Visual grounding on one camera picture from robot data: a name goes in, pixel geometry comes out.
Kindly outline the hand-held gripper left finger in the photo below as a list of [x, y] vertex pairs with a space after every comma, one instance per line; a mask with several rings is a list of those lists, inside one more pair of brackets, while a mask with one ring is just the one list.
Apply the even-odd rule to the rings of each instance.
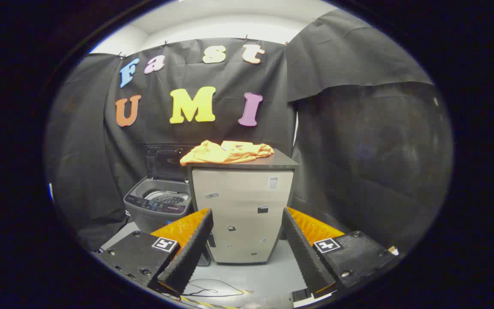
[[214, 226], [203, 209], [152, 233], [133, 231], [102, 250], [101, 258], [129, 279], [180, 297], [190, 282]]

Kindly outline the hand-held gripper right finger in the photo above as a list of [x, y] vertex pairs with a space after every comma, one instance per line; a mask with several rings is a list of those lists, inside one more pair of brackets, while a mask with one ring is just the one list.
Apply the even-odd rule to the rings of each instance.
[[290, 207], [283, 211], [282, 230], [314, 298], [346, 297], [377, 279], [399, 257], [395, 247], [385, 248], [362, 231], [345, 233]]

